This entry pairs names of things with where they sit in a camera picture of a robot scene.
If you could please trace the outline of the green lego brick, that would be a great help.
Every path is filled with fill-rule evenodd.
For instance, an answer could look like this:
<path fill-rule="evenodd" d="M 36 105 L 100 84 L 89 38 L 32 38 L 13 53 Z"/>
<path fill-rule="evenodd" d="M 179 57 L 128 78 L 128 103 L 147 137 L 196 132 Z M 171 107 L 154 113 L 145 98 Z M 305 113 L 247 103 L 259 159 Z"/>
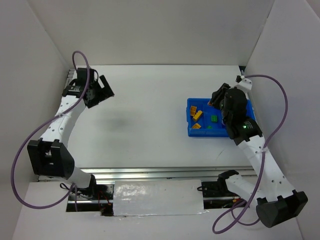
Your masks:
<path fill-rule="evenodd" d="M 210 120 L 212 123 L 217 123 L 218 122 L 218 116 L 217 115 L 211 115 Z"/>

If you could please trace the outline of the yellow 2x4 lego brick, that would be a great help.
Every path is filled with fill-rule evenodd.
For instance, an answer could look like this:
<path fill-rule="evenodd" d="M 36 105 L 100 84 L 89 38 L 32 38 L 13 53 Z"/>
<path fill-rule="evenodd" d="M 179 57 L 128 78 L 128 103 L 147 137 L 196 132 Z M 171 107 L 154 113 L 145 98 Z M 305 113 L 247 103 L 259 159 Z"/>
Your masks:
<path fill-rule="evenodd" d="M 198 111 L 195 113 L 195 115 L 192 117 L 192 120 L 193 120 L 194 122 L 197 122 L 197 121 L 201 118 L 202 115 L 203 115 L 203 111 L 202 111 L 202 110 L 198 110 Z"/>

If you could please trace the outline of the orange 2x4 lego brick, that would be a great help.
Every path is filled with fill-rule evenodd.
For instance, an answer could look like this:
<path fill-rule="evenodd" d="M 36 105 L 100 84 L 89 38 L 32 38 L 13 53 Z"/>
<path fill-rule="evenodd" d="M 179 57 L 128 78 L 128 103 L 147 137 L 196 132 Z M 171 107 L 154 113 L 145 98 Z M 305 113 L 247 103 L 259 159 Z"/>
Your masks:
<path fill-rule="evenodd" d="M 199 123 L 195 123 L 193 126 L 192 126 L 192 129 L 200 129 L 202 126 L 199 124 Z"/>

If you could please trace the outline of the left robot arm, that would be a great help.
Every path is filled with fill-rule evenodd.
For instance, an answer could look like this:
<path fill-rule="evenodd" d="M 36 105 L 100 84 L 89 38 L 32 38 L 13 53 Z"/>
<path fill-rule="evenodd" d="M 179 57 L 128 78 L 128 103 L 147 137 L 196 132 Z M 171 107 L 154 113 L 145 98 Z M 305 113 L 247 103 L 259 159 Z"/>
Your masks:
<path fill-rule="evenodd" d="M 97 184 L 93 174 L 76 167 L 68 151 L 68 142 L 80 114 L 115 95 L 106 77 L 95 78 L 95 73 L 94 69 L 77 69 L 76 77 L 63 89 L 56 119 L 38 140 L 30 140 L 27 144 L 36 175 L 75 184 L 82 195 L 92 198 L 96 198 L 105 187 Z"/>

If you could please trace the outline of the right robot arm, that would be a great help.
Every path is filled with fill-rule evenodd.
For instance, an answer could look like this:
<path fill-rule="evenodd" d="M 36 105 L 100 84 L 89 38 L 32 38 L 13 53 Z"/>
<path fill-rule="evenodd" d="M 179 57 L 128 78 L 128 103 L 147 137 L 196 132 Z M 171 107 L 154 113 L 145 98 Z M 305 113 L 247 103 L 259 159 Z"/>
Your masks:
<path fill-rule="evenodd" d="M 308 202 L 304 191 L 297 191 L 288 181 L 268 150 L 258 123 L 247 115 L 248 99 L 238 86 L 224 83 L 212 93 L 209 104 L 221 111 L 226 132 L 249 160 L 257 173 L 258 186 L 229 170 L 219 178 L 225 188 L 239 195 L 255 209 L 259 220 L 272 228 L 297 217 Z"/>

